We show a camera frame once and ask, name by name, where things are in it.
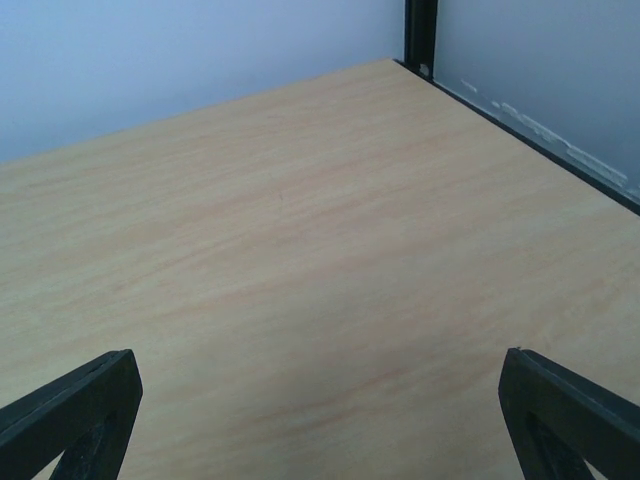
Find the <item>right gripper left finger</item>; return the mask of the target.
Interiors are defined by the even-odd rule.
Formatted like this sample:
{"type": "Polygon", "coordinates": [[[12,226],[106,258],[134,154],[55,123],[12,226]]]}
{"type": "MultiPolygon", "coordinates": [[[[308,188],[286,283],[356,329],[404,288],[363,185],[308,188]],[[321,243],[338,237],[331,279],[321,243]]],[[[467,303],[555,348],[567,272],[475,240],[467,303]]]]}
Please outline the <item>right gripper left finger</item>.
{"type": "Polygon", "coordinates": [[[109,351],[1,409],[1,477],[115,479],[143,395],[130,349],[109,351]]]}

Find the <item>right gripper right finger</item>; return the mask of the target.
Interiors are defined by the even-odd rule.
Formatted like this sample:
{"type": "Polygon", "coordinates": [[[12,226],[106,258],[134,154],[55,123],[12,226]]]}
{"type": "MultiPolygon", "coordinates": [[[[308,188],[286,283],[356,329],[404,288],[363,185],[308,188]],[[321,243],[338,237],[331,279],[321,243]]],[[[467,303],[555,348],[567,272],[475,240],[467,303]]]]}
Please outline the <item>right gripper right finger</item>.
{"type": "Polygon", "coordinates": [[[498,395],[526,479],[639,477],[639,407],[539,353],[507,351],[498,395]]]}

